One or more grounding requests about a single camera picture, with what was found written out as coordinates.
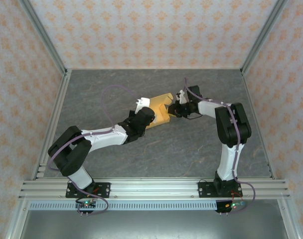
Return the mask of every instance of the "cable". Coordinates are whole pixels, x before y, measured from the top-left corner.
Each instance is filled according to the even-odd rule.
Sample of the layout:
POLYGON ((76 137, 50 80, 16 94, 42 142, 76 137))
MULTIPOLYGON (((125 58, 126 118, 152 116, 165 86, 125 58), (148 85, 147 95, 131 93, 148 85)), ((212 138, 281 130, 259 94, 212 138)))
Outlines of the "cable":
MULTIPOLYGON (((107 211, 107 209, 109 208, 109 203, 108 203, 108 201, 107 201, 105 198, 100 197, 100 196, 95 195, 95 194, 91 194, 91 193, 85 192, 84 190, 80 189, 80 188, 76 185, 76 183, 74 183, 72 180, 71 180, 71 182, 72 182, 72 184, 74 185, 74 187, 75 187, 78 191, 80 191, 81 193, 84 193, 84 194, 86 194, 86 195, 92 196, 93 198, 101 199, 101 200, 103 200, 103 201, 106 203, 106 208, 104 208, 103 210, 100 210, 100 211, 91 213, 91 214, 87 214, 88 216, 93 216, 93 215, 101 214, 101 213, 107 211)), ((77 207, 77 212, 78 212, 79 214, 81 214, 81 215, 82 215, 83 213, 80 211, 80 207, 83 206, 84 204, 85 204, 85 203, 79 204, 79 206, 77 207)))
MULTIPOLYGON (((56 158, 56 156, 57 156, 60 152, 62 152, 67 146, 69 146, 71 143, 73 143, 73 142, 75 142, 75 141, 77 141, 78 139, 83 138, 83 137, 87 137, 87 136, 91 136, 91 135, 106 134, 106 133, 110 133, 110 132, 112 132, 112 131, 114 130, 114 123, 113 123, 112 117, 108 114, 108 112, 107 112, 107 110, 106 110, 106 107, 105 107, 105 103, 104 103, 104 94, 107 92, 108 89, 114 88, 114 87, 118 87, 118 88, 122 88, 122 89, 126 90, 131 96, 133 96, 133 97, 137 100, 137 97, 135 96, 135 94, 132 93, 129 89, 127 89, 127 88, 124 87, 124 86, 121 86, 121 85, 111 85, 111 86, 106 87, 106 88, 103 90, 102 94, 101 94, 101 107, 102 107, 102 109, 103 109, 103 112, 104 112, 105 115, 107 116, 108 120, 111 122, 112 127, 111 127, 109 130, 104 131, 104 132, 94 132, 94 133, 85 133, 85 134, 81 134, 81 135, 79 135, 79 136, 77 136, 77 137, 71 139, 71 140, 68 141, 67 143, 65 143, 65 144, 64 144, 62 147, 60 147, 60 148, 54 153, 54 155, 50 158, 50 160, 49 160, 49 162, 48 162, 48 164, 47 164, 47 167, 48 167, 50 170, 59 171, 59 170, 56 169, 56 168, 52 168, 52 167, 51 167, 51 164, 52 164, 52 162, 54 161, 54 159, 56 158)), ((81 188, 79 188, 79 187, 76 185, 76 183, 74 183, 72 180, 71 180, 71 182, 72 182, 72 184, 74 185, 74 187, 75 187, 78 191, 80 191, 81 193, 84 193, 84 194, 86 194, 86 195, 88 195, 88 196, 92 196, 92 197, 97 198, 97 199, 101 199, 101 200, 103 200, 103 201, 106 203, 106 208, 105 208, 105 209, 103 209, 103 210, 101 210, 101 211, 98 211, 98 212, 95 212, 95 213, 91 213, 90 215, 97 215, 97 214, 100 214, 100 213, 105 212, 105 211, 108 209, 109 203, 108 203, 108 201, 107 201, 105 198, 100 197, 100 196, 95 195, 95 194, 91 194, 91 193, 85 192, 84 190, 82 190, 81 188)), ((80 207, 81 207, 82 205, 84 205, 84 203, 83 203, 83 204, 80 204, 80 205, 78 206, 78 208, 77 208, 77 212, 78 212, 79 214, 81 214, 81 215, 83 214, 83 213, 80 211, 80 207)))
POLYGON ((234 178, 234 180, 237 182, 237 183, 240 183, 240 184, 246 184, 248 186, 250 186, 252 188, 252 191, 253 191, 253 198, 252 198, 252 201, 251 203, 245 207, 245 208, 242 208, 241 210, 238 210, 236 212, 230 212, 230 213, 238 213, 240 211, 244 211, 245 209, 247 209, 256 199, 256 189, 254 188, 254 186, 252 186, 251 183, 248 183, 248 182, 241 182, 239 181, 236 176, 235 176, 235 168, 236 168, 236 164, 237 164, 237 158, 238 158, 238 150, 239 150, 239 145, 240 145, 240 132, 239 132, 239 129, 238 129, 238 126, 237 126, 237 123, 236 123, 236 119, 232 113, 232 110, 230 108, 229 105, 227 105, 226 103, 223 103, 223 102, 219 102, 219 101, 214 101, 212 99, 204 99, 198 95, 196 95, 194 92, 192 92, 189 88, 188 88, 188 85, 187 85, 187 81, 188 79, 185 77, 185 86, 184 86, 184 89, 186 89, 188 92, 190 92, 193 96, 195 96, 196 98, 202 100, 202 101, 206 101, 206 102, 212 102, 212 103, 216 103, 216 104, 220 104, 224 107, 226 107, 229 111, 229 114, 231 116, 231 119, 232 119, 232 122, 233 122, 233 125, 235 126, 235 130, 236 130, 236 133, 237 133, 237 146, 236 146, 236 153, 235 153, 235 158, 234 158, 234 161, 233 161, 233 165, 232 165, 232 176, 234 178))
POLYGON ((231 190, 231 193, 232 193, 232 202, 233 202, 233 200, 235 198, 235 194, 238 195, 241 198, 242 201, 244 201, 243 198, 242 198, 242 196, 239 193, 234 192, 233 190, 231 190))
POLYGON ((195 118, 186 118, 186 119, 187 119, 187 120, 195 120, 195 119, 200 118, 200 117, 202 117, 202 115, 201 115, 201 116, 198 116, 198 117, 195 117, 195 118))

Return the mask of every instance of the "gray marble surface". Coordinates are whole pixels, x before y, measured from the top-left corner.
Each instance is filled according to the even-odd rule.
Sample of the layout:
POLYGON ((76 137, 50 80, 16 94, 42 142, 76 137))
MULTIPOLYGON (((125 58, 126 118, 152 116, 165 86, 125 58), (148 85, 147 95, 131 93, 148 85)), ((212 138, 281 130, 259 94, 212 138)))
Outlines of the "gray marble surface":
MULTIPOLYGON (((123 85, 140 97, 173 95, 198 85, 203 97, 241 102, 252 128, 238 165, 239 177, 270 177, 266 156, 239 70, 73 70, 60 114, 55 139, 69 126, 100 129, 111 123, 101 109, 101 93, 109 85, 123 85)), ((104 97, 113 121, 123 121, 136 107, 123 89, 110 89, 104 97)), ((215 119, 171 118, 146 130, 145 136, 121 146, 91 152, 84 162, 92 177, 214 177, 221 156, 215 119)), ((45 171, 45 177, 61 177, 45 171)))

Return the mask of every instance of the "patterned wallpaper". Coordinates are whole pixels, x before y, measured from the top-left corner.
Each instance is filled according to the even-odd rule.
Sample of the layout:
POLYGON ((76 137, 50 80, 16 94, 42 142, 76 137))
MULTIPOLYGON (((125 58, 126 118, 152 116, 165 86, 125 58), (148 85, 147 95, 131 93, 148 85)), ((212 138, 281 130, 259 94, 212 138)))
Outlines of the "patterned wallpaper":
POLYGON ((31 0, 68 68, 240 68, 276 0, 31 0))
POLYGON ((303 226, 303 0, 289 0, 246 74, 279 178, 286 178, 303 226))
POLYGON ((18 0, 0 0, 0 239, 31 178, 60 80, 18 0))

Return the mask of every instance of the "enclosure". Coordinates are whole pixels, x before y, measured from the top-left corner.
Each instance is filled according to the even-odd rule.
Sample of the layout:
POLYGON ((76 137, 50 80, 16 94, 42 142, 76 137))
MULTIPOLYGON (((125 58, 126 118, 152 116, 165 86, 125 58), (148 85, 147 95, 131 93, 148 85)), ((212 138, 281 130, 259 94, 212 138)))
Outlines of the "enclosure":
POLYGON ((0 238, 303 238, 303 0, 0 1, 4 203, 0 238), (200 196, 220 164, 216 120, 170 117, 88 154, 110 207, 79 217, 50 146, 73 125, 110 127, 104 108, 114 125, 141 97, 175 98, 185 78, 243 105, 252 135, 237 173, 255 188, 241 184, 250 208, 219 217, 231 198, 200 196))

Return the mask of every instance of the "aluminum frame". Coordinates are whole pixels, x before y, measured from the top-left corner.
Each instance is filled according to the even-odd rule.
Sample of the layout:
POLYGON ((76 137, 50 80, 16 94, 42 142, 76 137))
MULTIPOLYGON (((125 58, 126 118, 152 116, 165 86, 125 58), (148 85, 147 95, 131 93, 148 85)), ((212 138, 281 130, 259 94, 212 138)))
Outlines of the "aluminum frame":
MULTIPOLYGON (((213 178, 96 178, 96 182, 110 182, 109 200, 203 200, 199 198, 198 182, 213 178)), ((241 178, 256 189, 256 199, 289 199, 285 180, 272 178, 241 178)), ((65 198, 68 180, 65 178, 43 178, 24 181, 19 200, 67 200, 65 198)), ((245 199, 252 199, 253 190, 242 184, 245 199)), ((222 200, 231 198, 206 198, 222 200)))
POLYGON ((31 2, 29 0, 19 0, 21 3, 22 8, 25 10, 27 16, 31 20, 36 32, 40 36, 41 40, 43 41, 45 47, 47 48, 49 54, 53 58, 55 65, 57 66, 58 70, 64 74, 66 72, 66 67, 64 63, 57 53, 54 44, 52 43, 50 37, 48 36, 43 24, 41 23, 40 19, 38 18, 31 2))
POLYGON ((280 14, 282 13, 282 9, 286 5, 288 0, 278 0, 274 6, 274 8, 271 11, 271 14, 269 15, 266 23, 261 29, 261 32, 259 33, 255 43, 253 44, 253 47, 251 48, 243 66, 241 67, 240 71, 242 75, 244 75, 248 69, 250 68, 250 65, 254 61, 255 57, 257 56, 260 48, 262 47, 263 43, 265 42, 267 36, 269 35, 269 32, 271 31, 272 27, 276 23, 277 19, 279 18, 280 14))
POLYGON ((278 199, 280 213, 287 231, 288 238, 303 239, 303 232, 292 200, 278 199))
POLYGON ((262 144, 262 147, 263 147, 263 151, 264 151, 264 153, 266 155, 266 158, 267 158, 267 163, 268 163, 269 171, 271 173, 272 178, 275 179, 276 178, 276 174, 275 174, 273 162, 270 160, 269 152, 266 149, 266 146, 265 146, 266 140, 265 140, 264 136, 261 134, 261 131, 260 131, 260 128, 259 128, 259 124, 258 124, 258 120, 257 120, 256 110, 253 107, 253 103, 252 103, 252 100, 251 100, 251 94, 250 94, 250 92, 248 90, 246 79, 245 79, 244 75, 242 76, 242 82, 245 85, 246 93, 247 93, 247 96, 248 96, 248 99, 249 99, 250 108, 252 110, 253 118, 255 120, 255 123, 256 123, 257 129, 258 129, 259 139, 261 141, 261 144, 262 144))
POLYGON ((64 102, 64 98, 65 98, 65 94, 67 91, 70 77, 71 77, 71 70, 68 70, 66 72, 66 74, 63 75, 63 77, 62 77, 62 81, 61 81, 61 84, 60 84, 60 87, 59 87, 59 90, 58 90, 58 93, 56 96, 55 104, 53 107, 52 116, 51 116, 50 122, 47 127, 42 150, 41 150, 39 158, 38 158, 38 163, 33 171, 33 178, 32 178, 33 180, 44 176, 45 166, 49 159, 47 150, 50 148, 50 146, 53 142, 53 139, 54 139, 57 123, 58 123, 59 116, 60 116, 60 113, 62 110, 62 106, 63 106, 63 102, 64 102))
POLYGON ((30 200, 18 201, 12 220, 10 222, 9 228, 5 236, 6 239, 21 238, 29 206, 30 206, 30 200))

